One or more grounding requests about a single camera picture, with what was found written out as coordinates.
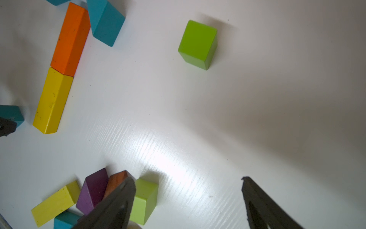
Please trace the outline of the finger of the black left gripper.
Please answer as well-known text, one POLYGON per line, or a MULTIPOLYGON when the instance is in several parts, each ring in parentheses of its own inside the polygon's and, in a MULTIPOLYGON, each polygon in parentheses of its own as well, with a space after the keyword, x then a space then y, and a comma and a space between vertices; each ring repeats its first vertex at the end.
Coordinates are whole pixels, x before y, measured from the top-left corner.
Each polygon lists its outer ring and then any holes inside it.
POLYGON ((8 136, 16 131, 17 123, 11 121, 9 119, 0 118, 1 121, 1 130, 0 130, 0 137, 8 136))

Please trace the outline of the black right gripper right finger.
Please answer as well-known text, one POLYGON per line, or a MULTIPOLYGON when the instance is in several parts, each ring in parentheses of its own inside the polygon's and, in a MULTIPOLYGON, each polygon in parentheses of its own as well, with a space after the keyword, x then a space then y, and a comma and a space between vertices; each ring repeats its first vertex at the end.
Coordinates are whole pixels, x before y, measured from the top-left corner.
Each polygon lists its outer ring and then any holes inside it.
POLYGON ((243 177, 242 194, 251 229, 301 229, 250 177, 243 177))

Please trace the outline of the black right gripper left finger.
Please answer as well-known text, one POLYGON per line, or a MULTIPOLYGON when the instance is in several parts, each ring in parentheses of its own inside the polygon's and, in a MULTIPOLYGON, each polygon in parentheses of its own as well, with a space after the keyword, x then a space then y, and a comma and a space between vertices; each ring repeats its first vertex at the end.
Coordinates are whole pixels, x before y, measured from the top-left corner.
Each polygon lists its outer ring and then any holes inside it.
POLYGON ((73 228, 126 229, 135 194, 135 182, 131 177, 128 177, 73 228))

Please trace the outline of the teal triangular prism block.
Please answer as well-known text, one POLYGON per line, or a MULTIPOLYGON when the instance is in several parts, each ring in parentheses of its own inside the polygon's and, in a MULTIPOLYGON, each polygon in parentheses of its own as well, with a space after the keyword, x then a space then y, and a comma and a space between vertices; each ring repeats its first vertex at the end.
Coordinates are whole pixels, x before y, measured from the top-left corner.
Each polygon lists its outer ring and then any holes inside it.
POLYGON ((0 117, 11 120, 19 127, 24 122, 24 117, 18 106, 0 106, 0 117))
POLYGON ((113 47, 124 24, 125 17, 109 2, 86 1, 92 35, 109 47, 113 47))
POLYGON ((66 2, 69 2, 70 0, 47 0, 47 2, 49 2, 50 4, 54 5, 54 6, 59 6, 61 4, 64 4, 66 2))

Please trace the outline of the purple triangular prism block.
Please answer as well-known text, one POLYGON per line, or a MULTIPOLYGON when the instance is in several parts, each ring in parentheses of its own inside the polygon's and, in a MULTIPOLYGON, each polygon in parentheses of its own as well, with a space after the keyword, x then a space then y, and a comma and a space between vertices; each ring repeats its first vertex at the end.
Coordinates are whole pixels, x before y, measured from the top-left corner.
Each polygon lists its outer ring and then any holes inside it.
POLYGON ((84 215, 92 212, 104 198, 109 177, 106 168, 87 176, 83 183, 76 208, 84 215))

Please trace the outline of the yellow rectangular block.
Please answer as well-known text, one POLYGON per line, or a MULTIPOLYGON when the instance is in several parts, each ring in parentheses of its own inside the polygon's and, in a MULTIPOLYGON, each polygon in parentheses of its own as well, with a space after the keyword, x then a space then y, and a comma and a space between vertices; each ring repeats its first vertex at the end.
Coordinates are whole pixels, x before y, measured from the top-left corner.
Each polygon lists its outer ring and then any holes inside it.
POLYGON ((43 134, 57 132, 72 82, 72 76, 49 68, 33 120, 33 126, 43 134))

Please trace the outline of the orange rectangular block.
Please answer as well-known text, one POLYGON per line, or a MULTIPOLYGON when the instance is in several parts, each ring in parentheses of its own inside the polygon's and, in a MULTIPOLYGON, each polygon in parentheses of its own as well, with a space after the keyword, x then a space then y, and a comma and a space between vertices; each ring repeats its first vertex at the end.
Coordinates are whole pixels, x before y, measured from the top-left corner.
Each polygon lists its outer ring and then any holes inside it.
POLYGON ((91 28, 88 11, 69 3, 51 67, 63 75, 75 76, 91 28))

